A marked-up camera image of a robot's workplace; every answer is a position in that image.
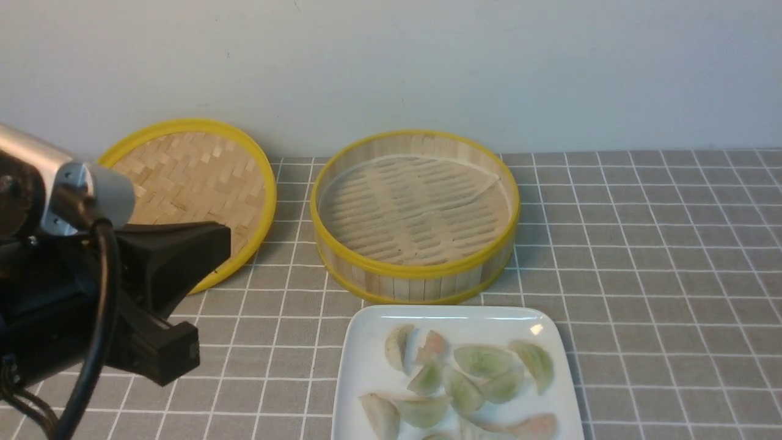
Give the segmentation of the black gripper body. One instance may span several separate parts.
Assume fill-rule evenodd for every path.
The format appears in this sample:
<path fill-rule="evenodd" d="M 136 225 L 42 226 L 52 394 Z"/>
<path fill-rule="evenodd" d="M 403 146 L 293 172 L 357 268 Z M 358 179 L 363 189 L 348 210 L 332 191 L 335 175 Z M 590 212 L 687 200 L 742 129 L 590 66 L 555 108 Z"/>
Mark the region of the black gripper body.
<path fill-rule="evenodd" d="M 81 362 L 100 298 L 92 240 L 5 241 L 1 257 L 1 354 L 18 384 L 33 386 Z"/>

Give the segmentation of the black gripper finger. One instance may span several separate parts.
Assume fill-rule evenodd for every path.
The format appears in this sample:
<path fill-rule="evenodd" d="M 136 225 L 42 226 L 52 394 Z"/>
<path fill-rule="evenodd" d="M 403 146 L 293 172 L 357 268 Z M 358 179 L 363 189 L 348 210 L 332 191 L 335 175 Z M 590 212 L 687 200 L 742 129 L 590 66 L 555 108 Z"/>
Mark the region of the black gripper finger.
<path fill-rule="evenodd" d="M 139 306 L 126 293 L 118 298 L 118 316 L 110 346 L 110 367 L 167 386 L 199 367 L 198 329 L 176 325 Z"/>
<path fill-rule="evenodd" d="M 160 318 L 231 257 L 231 229 L 217 222 L 129 224 L 115 235 L 122 292 Z"/>

